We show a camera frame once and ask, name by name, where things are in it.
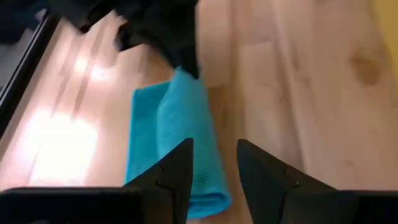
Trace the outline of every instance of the black frame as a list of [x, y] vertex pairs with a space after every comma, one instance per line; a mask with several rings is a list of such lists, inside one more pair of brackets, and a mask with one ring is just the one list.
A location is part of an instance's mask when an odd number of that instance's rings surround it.
[[44, 19], [36, 28], [33, 38], [21, 61], [12, 74], [11, 79], [4, 87], [0, 96], [0, 138], [3, 136], [7, 126], [39, 64], [45, 49], [57, 28], [60, 17], [46, 12]]

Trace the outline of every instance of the microfiber cloth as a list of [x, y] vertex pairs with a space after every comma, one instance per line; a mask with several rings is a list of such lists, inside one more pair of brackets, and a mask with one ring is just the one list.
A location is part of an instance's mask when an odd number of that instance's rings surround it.
[[126, 183], [193, 138], [193, 182], [188, 218], [220, 213], [231, 204], [202, 79], [181, 67], [165, 83], [137, 89], [132, 97]]

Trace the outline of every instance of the yellow object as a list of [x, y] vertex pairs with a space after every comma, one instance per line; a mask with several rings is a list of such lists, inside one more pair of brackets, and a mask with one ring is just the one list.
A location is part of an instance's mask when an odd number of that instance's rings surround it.
[[373, 0], [398, 83], [398, 0]]

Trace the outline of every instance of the wooden floor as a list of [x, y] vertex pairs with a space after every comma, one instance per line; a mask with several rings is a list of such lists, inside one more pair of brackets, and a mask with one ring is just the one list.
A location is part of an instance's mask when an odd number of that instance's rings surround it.
[[[236, 165], [246, 138], [338, 189], [398, 190], [398, 92], [368, 0], [201, 0], [198, 54], [230, 209], [250, 223]], [[134, 89], [168, 80], [151, 49], [117, 54], [113, 14], [62, 21], [0, 141], [0, 189], [123, 184]]]

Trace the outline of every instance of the ribbed fabric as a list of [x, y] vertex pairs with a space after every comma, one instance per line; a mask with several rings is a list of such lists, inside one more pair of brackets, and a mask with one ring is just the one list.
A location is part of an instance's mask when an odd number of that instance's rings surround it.
[[132, 99], [126, 182], [186, 138], [193, 138], [193, 183], [188, 218], [229, 207], [231, 196], [218, 154], [206, 88], [181, 68], [169, 82], [138, 89]]

